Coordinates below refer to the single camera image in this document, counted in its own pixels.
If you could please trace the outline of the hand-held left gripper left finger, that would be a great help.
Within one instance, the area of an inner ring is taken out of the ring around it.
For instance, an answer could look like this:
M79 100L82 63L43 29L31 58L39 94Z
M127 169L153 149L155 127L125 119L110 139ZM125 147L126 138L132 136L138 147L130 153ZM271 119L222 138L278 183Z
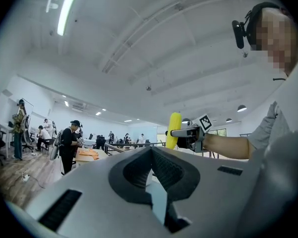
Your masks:
M151 148L145 147L115 164L108 175L111 188L129 203L152 206L151 194L146 192L151 161Z

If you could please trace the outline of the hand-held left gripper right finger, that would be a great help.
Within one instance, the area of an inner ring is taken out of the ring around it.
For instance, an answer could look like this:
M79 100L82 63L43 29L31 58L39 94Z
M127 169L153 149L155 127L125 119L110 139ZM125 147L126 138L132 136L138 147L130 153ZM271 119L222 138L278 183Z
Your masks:
M189 198L201 178L195 166L168 153L165 148L151 149L151 169L171 202Z

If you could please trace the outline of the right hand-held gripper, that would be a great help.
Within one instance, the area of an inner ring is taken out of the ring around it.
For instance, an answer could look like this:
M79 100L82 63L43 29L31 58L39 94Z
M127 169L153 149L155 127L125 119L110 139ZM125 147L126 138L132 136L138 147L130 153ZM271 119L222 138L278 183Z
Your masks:
M184 118L182 120L182 129L170 130L172 137L178 137L176 145L179 148L189 149L195 153L203 153L203 141L205 134L212 127L211 120L207 114L204 114L196 120Z

